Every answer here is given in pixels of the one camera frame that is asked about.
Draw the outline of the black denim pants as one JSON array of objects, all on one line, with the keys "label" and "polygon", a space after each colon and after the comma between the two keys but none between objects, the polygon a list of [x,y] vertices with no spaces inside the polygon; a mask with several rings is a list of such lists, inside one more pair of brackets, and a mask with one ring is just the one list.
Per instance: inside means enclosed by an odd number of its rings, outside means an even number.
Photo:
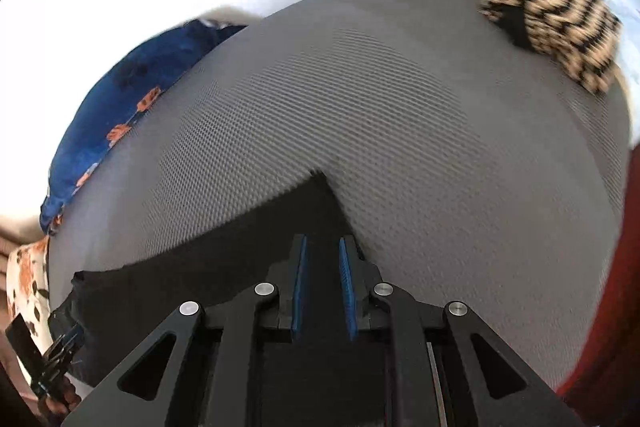
[{"label": "black denim pants", "polygon": [[49,320],[61,335],[74,325],[85,344],[70,373],[96,386],[138,343],[188,300],[203,307],[231,300],[288,259],[307,239],[303,316],[288,345],[266,347],[265,382],[339,386],[382,374],[383,350],[349,338],[338,274],[338,242],[350,232],[326,176],[315,172],[283,194],[189,243],[122,269],[75,273],[72,291]]}]

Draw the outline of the white floral pillow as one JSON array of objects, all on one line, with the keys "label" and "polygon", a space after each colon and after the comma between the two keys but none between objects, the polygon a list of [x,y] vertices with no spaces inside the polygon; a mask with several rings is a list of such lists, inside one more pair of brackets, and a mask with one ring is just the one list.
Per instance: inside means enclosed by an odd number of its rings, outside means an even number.
[{"label": "white floral pillow", "polygon": [[9,255],[6,298],[11,319],[21,314],[41,353],[53,343],[48,320],[51,314],[48,281],[49,237],[17,247]]}]

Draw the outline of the grey mesh mattress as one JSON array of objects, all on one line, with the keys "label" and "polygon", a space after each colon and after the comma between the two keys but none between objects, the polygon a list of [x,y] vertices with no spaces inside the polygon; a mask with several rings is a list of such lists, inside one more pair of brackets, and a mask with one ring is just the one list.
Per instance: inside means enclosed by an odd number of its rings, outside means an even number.
[{"label": "grey mesh mattress", "polygon": [[625,95],[517,48],[480,0],[304,0],[151,107],[53,236],[81,270],[193,239],[323,172],[386,280],[460,299],[550,386],[574,369],[622,225]]}]

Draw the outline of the blue floral blanket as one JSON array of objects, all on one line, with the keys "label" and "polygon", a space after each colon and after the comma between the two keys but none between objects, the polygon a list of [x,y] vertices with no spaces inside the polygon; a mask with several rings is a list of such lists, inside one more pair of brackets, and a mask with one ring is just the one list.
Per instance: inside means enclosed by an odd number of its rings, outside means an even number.
[{"label": "blue floral blanket", "polygon": [[51,161],[39,215],[44,234],[56,232],[65,207],[160,96],[243,28],[190,20],[139,44],[91,88]]}]

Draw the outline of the black beige striped knit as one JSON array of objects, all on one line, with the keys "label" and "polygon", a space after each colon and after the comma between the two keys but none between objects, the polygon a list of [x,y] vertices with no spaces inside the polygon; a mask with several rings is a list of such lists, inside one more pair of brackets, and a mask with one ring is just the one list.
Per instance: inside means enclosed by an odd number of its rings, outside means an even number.
[{"label": "black beige striped knit", "polygon": [[482,0],[480,12],[587,91],[604,93],[616,80],[623,25],[604,0]]}]

